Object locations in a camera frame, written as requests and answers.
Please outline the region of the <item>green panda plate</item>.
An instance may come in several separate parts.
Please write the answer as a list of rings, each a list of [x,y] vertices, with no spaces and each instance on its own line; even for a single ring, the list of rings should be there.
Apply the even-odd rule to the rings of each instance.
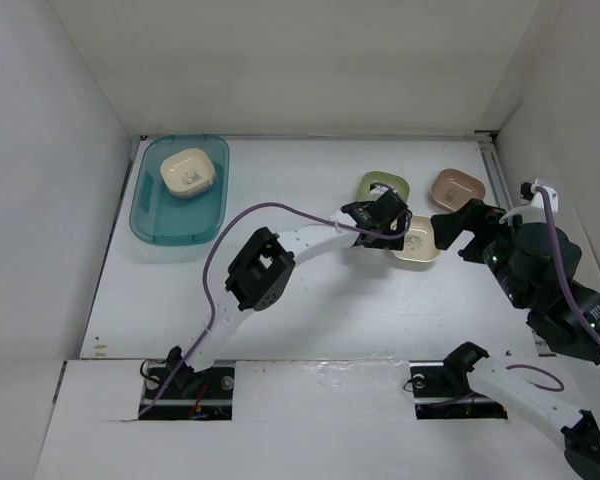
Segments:
[[[383,171],[370,171],[360,180],[355,200],[374,201],[389,190],[394,191],[405,204],[408,203],[410,186],[403,177]]]

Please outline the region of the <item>beige panda plate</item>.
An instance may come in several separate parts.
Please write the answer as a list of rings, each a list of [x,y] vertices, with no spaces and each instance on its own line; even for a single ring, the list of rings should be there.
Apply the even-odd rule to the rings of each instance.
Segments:
[[[405,269],[425,271],[432,267],[440,256],[440,250],[435,246],[430,218],[414,215],[402,249],[393,251],[392,255]]]

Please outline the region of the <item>brown panda plate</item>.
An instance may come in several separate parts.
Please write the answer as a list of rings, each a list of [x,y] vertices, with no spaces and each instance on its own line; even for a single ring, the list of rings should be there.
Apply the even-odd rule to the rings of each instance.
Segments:
[[[469,200],[483,200],[485,185],[477,178],[457,169],[442,170],[432,183],[430,196],[439,207],[454,212]]]

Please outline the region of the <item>cream panda plate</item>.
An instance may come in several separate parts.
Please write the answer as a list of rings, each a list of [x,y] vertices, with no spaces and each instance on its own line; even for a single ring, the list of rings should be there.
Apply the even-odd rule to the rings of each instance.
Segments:
[[[199,148],[182,150],[166,158],[159,169],[168,192],[176,198],[197,196],[213,186],[216,169]]]

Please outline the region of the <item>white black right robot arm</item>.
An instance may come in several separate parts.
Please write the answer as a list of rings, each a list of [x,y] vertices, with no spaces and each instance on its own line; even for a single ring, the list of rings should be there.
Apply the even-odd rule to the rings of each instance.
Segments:
[[[460,257],[485,265],[511,305],[570,372],[585,407],[559,400],[466,342],[443,361],[442,381],[456,394],[478,393],[507,407],[549,438],[582,479],[600,479],[600,293],[575,281],[582,252],[552,218],[518,215],[471,200],[431,218],[434,242],[448,249],[464,232]]]

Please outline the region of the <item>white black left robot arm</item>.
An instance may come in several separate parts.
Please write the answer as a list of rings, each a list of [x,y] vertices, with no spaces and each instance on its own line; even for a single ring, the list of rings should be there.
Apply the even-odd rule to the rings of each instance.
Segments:
[[[283,210],[310,224],[283,233],[267,227],[254,231],[227,267],[222,291],[213,293],[209,273],[221,242],[244,217],[267,208]],[[164,384],[181,396],[196,394],[202,387],[203,373],[219,358],[224,344],[250,315],[281,299],[296,267],[339,249],[398,248],[411,218],[405,201],[391,189],[375,200],[347,204],[328,218],[280,202],[256,204],[238,214],[217,237],[203,266],[202,287],[210,307],[209,320],[187,349],[174,347],[169,351]]]

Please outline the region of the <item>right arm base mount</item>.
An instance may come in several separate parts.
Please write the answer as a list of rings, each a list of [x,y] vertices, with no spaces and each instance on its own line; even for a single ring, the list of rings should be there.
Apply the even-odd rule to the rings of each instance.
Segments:
[[[502,405],[469,387],[467,374],[487,357],[486,350],[465,342],[442,360],[411,361],[403,390],[413,395],[416,419],[507,420]]]

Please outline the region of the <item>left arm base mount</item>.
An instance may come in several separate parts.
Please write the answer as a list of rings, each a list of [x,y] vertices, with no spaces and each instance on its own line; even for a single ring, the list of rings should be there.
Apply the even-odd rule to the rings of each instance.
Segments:
[[[160,389],[181,359],[174,347],[166,360],[144,360],[139,368],[143,389],[138,418],[143,421],[229,421],[233,413],[235,363],[220,362],[194,373],[187,365],[178,370],[162,395]]]

